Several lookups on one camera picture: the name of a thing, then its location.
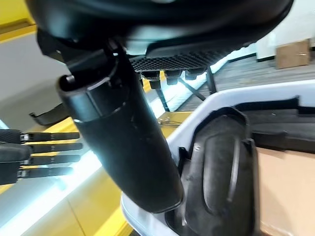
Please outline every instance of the yellow panel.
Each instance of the yellow panel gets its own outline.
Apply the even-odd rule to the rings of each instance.
[[[84,233],[77,223],[68,202],[63,200],[22,235],[84,236]]]
[[[171,125],[161,125],[163,135],[167,138],[191,114],[191,112],[165,112],[159,119],[169,119]]]
[[[0,25],[28,19],[34,23],[24,0],[1,0],[0,1]]]
[[[27,36],[35,32],[36,32],[36,26],[34,25],[34,26],[28,26],[21,29],[13,30],[7,33],[2,33],[0,34],[0,43],[5,43],[10,40]]]
[[[67,197],[86,236],[93,236],[119,208],[120,195],[120,189],[100,168]]]
[[[94,236],[128,236],[132,230],[133,228],[126,222],[122,209],[119,207]]]

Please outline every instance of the black rubber cover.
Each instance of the black rubber cover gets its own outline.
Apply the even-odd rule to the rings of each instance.
[[[167,213],[167,223],[181,236],[258,233],[257,156],[246,117],[222,108],[196,131],[191,161],[186,160],[182,173],[186,197]]]
[[[149,212],[180,204],[180,176],[127,58],[117,59],[109,76],[81,87],[61,77],[58,92],[103,167],[136,204]]]
[[[299,97],[241,103],[252,137],[260,148],[315,153],[315,107],[302,107]]]
[[[40,115],[36,115],[34,112],[29,114],[33,120],[40,125],[48,126],[57,124],[58,122],[66,119],[69,117],[69,113],[64,108],[63,104],[59,104],[58,106],[54,107],[53,109],[42,113]]]

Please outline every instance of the beige cardboard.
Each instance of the beige cardboard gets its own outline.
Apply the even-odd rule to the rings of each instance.
[[[281,45],[276,49],[276,63],[278,69],[310,64],[310,40]]]
[[[261,229],[315,236],[315,154],[258,148]]]

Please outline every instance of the wooden floor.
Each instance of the wooden floor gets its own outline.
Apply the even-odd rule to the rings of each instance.
[[[257,62],[256,57],[251,57],[227,63],[215,74],[218,91],[311,79],[315,79],[315,59],[307,66],[276,69],[274,60]],[[199,92],[205,97],[209,96],[206,85],[203,85]],[[191,96],[177,111],[194,111],[201,102],[196,96]]]

